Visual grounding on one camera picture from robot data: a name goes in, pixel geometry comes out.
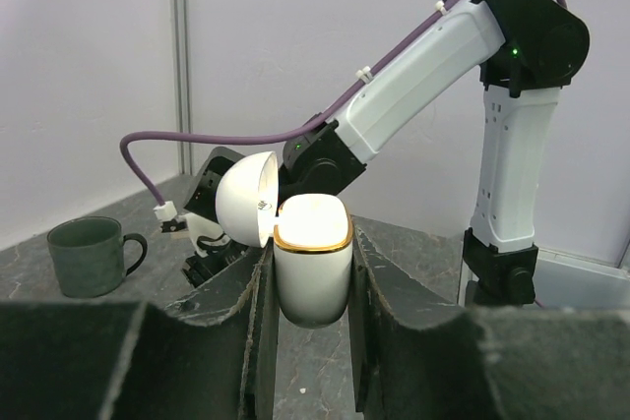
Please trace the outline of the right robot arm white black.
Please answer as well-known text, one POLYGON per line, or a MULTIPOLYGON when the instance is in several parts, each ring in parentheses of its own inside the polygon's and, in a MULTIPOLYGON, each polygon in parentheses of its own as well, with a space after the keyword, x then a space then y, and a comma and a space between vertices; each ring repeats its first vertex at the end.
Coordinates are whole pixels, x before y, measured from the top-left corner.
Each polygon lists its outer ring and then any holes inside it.
POLYGON ((544 143, 562 89, 590 49, 585 22, 561 0, 440 0, 431 20, 375 69, 358 75, 329 118, 283 140, 272 178, 280 203, 336 195, 440 93, 480 70, 482 162, 463 258, 479 305, 532 304, 533 223, 544 143))

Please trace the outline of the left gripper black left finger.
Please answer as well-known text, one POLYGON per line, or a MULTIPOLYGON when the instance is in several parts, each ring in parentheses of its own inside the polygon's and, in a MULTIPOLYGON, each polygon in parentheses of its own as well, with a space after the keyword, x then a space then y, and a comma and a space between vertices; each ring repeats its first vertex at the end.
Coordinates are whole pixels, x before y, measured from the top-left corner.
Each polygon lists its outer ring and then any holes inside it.
POLYGON ((279 307, 273 252, 250 249, 161 309, 5 302, 5 419, 270 419, 279 307))

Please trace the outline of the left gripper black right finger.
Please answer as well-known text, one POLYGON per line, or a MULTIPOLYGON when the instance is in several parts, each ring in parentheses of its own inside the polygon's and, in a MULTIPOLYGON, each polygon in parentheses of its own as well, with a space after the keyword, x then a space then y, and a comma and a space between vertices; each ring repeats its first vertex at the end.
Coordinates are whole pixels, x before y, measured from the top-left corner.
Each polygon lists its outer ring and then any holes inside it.
POLYGON ((625 419, 629 313, 472 308, 353 240, 355 409, 367 419, 625 419))

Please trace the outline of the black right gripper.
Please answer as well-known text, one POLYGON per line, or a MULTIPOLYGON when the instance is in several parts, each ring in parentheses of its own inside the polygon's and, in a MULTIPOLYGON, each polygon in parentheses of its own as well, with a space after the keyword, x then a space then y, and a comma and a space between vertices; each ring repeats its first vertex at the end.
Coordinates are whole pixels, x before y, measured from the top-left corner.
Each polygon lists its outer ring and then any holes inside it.
POLYGON ((214 246, 206 256, 194 253, 188 257, 181 271, 193 287, 198 287, 241 258, 246 250, 245 245, 234 242, 214 246))

